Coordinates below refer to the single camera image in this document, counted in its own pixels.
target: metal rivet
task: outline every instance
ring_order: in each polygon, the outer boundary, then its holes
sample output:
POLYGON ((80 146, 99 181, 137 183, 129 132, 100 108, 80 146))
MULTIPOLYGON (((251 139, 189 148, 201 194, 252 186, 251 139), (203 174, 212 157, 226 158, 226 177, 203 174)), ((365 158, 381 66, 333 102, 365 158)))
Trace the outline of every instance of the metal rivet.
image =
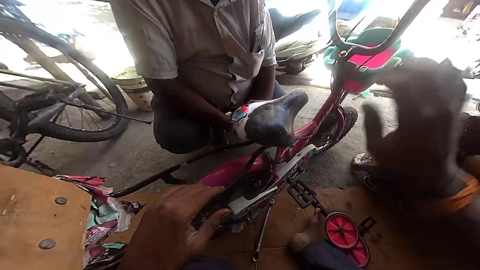
POLYGON ((55 202, 58 203, 58 204, 66 204, 67 203, 67 198, 65 197, 56 197, 55 198, 55 202))
POLYGON ((57 242, 55 242, 55 240, 53 240, 52 238, 47 238, 40 241, 40 243, 38 243, 38 247, 40 247, 41 249, 51 249, 56 244, 57 242))

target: black tire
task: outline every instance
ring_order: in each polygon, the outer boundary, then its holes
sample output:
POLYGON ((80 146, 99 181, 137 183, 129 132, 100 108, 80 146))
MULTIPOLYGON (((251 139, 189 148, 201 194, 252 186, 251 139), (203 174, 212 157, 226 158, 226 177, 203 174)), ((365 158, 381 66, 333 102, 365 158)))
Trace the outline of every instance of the black tire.
MULTIPOLYGON (((10 33, 15 35, 22 35, 24 37, 31 38, 35 41, 44 43, 50 47, 59 50, 61 53, 70 56, 75 61, 79 62, 85 69, 91 72, 97 79, 103 83, 107 88, 107 91, 113 98, 113 102, 116 105, 118 114, 126 114, 128 112, 127 102, 119 91, 115 83, 92 61, 90 61, 83 53, 75 49, 70 44, 64 42, 60 38, 45 32, 32 23, 25 23, 16 21, 14 19, 0 18, 0 33, 10 33)), ((87 131, 77 130, 66 126, 58 125, 53 122, 45 124, 45 126, 36 130, 30 131, 31 133, 40 133, 42 135, 66 140, 73 142, 99 142, 111 139, 120 135, 127 128, 128 119, 123 117, 117 117, 115 122, 107 129, 101 131, 87 131)))
POLYGON ((324 153, 328 149, 332 148, 335 144, 337 144, 341 139, 347 135, 347 133, 352 129, 352 127, 355 125, 357 122, 359 113, 358 111, 353 108, 353 107, 341 107, 340 110, 342 111, 343 117, 345 118, 345 128, 338 138, 338 141, 331 141, 331 142, 325 142, 324 137, 327 133, 335 133, 337 129, 337 123, 336 123, 336 116, 332 113, 327 115, 323 123, 320 125, 318 132, 310 139, 309 143, 315 145, 317 147, 317 150, 315 151, 315 154, 320 154, 324 153))

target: blurred hand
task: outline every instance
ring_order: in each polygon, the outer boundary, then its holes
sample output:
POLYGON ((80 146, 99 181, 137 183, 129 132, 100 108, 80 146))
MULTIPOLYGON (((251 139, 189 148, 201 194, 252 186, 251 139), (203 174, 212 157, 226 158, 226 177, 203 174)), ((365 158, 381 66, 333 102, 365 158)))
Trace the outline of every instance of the blurred hand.
POLYGON ((383 137, 377 110, 364 105, 368 151, 409 198, 455 194, 462 185, 454 181, 455 154, 467 89, 460 71, 448 59, 421 58, 381 74, 376 83, 393 91, 398 128, 383 137))
POLYGON ((198 230, 190 225, 200 208, 223 190, 203 184, 168 189, 142 216, 119 269, 181 269, 203 251, 228 213, 228 209, 215 212, 198 230))

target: dark trousers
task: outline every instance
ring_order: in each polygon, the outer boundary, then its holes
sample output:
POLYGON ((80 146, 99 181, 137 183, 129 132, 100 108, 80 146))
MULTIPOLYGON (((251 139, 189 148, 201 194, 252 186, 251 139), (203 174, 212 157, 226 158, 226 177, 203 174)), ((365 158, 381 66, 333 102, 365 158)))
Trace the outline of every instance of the dark trousers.
MULTIPOLYGON (((179 108, 163 99, 161 93, 157 94, 160 96, 154 96, 151 104, 154 112, 153 131, 156 142, 163 149, 174 154, 187 154, 212 141, 215 132, 218 131, 209 123, 183 114, 179 108)), ((275 81, 273 98, 279 98, 284 94, 280 84, 275 81)))
MULTIPOLYGON (((301 270, 361 270, 345 253, 326 240, 308 244, 295 259, 301 270)), ((235 270, 235 267, 224 260, 199 257, 183 270, 235 270)))

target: bucket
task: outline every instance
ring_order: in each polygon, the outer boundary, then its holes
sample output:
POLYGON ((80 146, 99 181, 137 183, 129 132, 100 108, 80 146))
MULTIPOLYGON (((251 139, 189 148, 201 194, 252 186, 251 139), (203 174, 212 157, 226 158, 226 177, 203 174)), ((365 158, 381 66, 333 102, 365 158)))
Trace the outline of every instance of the bucket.
POLYGON ((128 67, 122 72, 112 76, 112 80, 118 84, 127 96, 143 111, 152 111, 150 102, 153 93, 148 88, 145 80, 137 74, 135 67, 128 67))

